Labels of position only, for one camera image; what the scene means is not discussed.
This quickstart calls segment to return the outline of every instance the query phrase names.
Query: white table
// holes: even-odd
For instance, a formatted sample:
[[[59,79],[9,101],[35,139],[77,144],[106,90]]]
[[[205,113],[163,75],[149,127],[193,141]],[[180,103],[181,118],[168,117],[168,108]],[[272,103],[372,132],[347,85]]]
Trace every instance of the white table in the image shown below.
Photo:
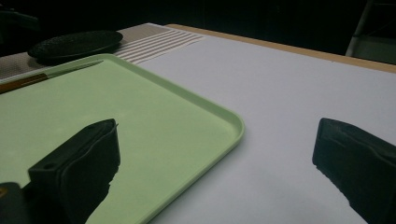
[[[140,64],[238,113],[241,144],[152,223],[365,223],[312,163],[321,118],[396,145],[396,75],[214,36]]]

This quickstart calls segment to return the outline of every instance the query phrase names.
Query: white striped pad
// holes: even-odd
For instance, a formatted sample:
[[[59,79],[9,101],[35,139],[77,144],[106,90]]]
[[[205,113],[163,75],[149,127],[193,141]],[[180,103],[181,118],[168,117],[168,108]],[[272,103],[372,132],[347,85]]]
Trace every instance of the white striped pad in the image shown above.
[[[170,30],[123,44],[114,55],[130,63],[142,63],[203,39],[200,35]]]

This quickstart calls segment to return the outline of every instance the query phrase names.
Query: black dish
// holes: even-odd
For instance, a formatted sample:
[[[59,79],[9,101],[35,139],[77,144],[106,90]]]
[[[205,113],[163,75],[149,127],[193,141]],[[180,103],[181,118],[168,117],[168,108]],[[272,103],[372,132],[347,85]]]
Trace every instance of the black dish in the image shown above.
[[[89,31],[61,35],[42,41],[28,50],[38,63],[56,64],[116,49],[123,36],[116,31]]]

